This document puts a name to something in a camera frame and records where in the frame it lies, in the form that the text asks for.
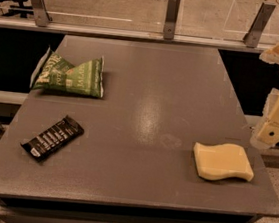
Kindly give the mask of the metal bracket post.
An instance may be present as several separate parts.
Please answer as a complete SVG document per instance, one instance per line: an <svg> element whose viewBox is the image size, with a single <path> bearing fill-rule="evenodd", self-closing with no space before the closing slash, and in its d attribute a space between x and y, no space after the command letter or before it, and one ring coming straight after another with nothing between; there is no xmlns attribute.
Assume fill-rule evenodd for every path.
<svg viewBox="0 0 279 223"><path fill-rule="evenodd" d="M51 22L51 17L48 15L46 10L46 6L44 0L30 0L33 13L34 20L38 27L46 27Z"/></svg>
<svg viewBox="0 0 279 223"><path fill-rule="evenodd" d="M261 39L262 32L265 30L266 24L271 18L272 13L275 10L275 3L265 1L261 3L261 6L256 13L255 20L252 22L250 29L243 38L243 43L246 47L256 48Z"/></svg>
<svg viewBox="0 0 279 223"><path fill-rule="evenodd" d="M165 24L163 27L163 38L173 40L179 14L180 0L168 0L166 7Z"/></svg>

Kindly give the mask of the clear acrylic barrier panel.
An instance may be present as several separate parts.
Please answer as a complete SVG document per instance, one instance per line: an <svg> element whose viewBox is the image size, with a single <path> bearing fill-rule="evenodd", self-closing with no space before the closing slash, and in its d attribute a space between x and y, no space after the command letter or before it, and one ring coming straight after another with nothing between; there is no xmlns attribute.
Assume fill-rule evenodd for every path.
<svg viewBox="0 0 279 223"><path fill-rule="evenodd" d="M43 0L56 24L157 38L164 33L168 0ZM174 38L243 45L262 4L275 7L259 46L279 41L279 0L180 0Z"/></svg>

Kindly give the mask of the grey table base cabinet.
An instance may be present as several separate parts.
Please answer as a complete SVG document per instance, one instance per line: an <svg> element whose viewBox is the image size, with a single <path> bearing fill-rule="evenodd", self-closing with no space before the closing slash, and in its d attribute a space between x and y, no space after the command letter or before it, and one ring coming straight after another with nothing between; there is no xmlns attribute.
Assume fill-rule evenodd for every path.
<svg viewBox="0 0 279 223"><path fill-rule="evenodd" d="M0 223L251 223L249 215L0 197Z"/></svg>

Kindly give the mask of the green chips bag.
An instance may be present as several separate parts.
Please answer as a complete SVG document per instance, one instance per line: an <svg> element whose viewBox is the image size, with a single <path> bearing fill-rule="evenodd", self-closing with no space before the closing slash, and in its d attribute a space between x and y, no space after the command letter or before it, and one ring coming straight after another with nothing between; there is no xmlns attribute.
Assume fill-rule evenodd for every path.
<svg viewBox="0 0 279 223"><path fill-rule="evenodd" d="M74 66L48 48L32 72L30 89L52 89L102 98L104 64L104 58L101 57Z"/></svg>

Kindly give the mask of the yellow wavy sponge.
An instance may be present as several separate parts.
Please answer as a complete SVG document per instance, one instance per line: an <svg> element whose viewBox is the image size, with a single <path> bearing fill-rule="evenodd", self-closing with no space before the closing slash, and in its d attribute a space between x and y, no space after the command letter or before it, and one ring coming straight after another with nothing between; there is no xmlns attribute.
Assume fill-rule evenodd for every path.
<svg viewBox="0 0 279 223"><path fill-rule="evenodd" d="M253 169L242 146L235 144L194 145L195 163L198 175L208 181L227 178L241 178L251 181Z"/></svg>

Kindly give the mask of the horizontal aluminium rail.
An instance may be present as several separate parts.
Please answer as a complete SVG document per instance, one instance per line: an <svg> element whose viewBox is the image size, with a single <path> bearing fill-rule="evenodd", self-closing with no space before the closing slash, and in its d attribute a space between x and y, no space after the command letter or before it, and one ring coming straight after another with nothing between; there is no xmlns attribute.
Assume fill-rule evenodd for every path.
<svg viewBox="0 0 279 223"><path fill-rule="evenodd" d="M172 40L165 39L162 33L153 33L153 32L144 32L144 31L135 31L135 30L120 30L118 28L100 28L100 27L91 27L83 25L74 25L74 24L65 24L65 23L56 23L50 22L46 26L36 25L34 20L30 19L21 19L19 17L4 17L0 16L0 27L3 28L12 28L20 30L29 30L29 31L47 31L47 32L56 32L64 33L65 35L82 35L82 36L91 36L91 37L108 37L108 38L117 38L117 39L126 39L126 40L143 40L152 41L152 42L161 42L161 43L179 43L187 45L196 45L196 46L205 46L205 47L214 47L222 49L231 49L231 50L240 50L240 51L249 51L249 52L262 52L263 50L272 48L272 45L267 44L258 44L255 48L250 48L241 41L232 41L232 40L223 40L212 38L206 39L203 37L197 36L179 36L175 35Z"/></svg>

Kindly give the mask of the left metal bracket post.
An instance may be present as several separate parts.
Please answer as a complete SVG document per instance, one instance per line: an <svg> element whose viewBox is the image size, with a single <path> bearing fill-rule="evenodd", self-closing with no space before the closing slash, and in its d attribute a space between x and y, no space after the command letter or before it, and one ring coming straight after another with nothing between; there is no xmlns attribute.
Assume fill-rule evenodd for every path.
<svg viewBox="0 0 279 223"><path fill-rule="evenodd" d="M44 0L30 0L33 13L34 20L38 27L46 27L51 22L51 17L48 15L46 10L46 6Z"/></svg>

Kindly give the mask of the right metal bracket post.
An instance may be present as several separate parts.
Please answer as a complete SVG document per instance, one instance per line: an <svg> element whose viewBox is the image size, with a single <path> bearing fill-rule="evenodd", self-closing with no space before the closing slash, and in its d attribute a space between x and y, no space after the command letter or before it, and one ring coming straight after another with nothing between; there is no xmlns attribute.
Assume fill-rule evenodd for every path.
<svg viewBox="0 0 279 223"><path fill-rule="evenodd" d="M255 20L252 22L250 29L243 38L243 43L246 47L256 48L261 39L262 32L265 30L266 24L271 18L272 13L275 10L275 3L265 1L261 3L261 6L256 13Z"/></svg>

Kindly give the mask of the black chocolate bar wrapper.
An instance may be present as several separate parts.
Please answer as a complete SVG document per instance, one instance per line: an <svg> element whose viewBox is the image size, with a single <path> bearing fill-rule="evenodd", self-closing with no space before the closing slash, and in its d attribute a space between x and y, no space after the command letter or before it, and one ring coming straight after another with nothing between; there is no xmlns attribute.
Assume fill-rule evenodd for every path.
<svg viewBox="0 0 279 223"><path fill-rule="evenodd" d="M21 147L40 163L83 134L81 125L67 115Z"/></svg>

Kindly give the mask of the middle metal bracket post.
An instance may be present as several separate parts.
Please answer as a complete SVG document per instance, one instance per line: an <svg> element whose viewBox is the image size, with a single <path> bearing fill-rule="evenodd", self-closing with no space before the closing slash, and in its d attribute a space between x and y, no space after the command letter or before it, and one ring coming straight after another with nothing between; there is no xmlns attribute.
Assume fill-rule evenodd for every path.
<svg viewBox="0 0 279 223"><path fill-rule="evenodd" d="M180 0L168 0L166 7L165 24L163 27L163 38L173 40L179 14Z"/></svg>

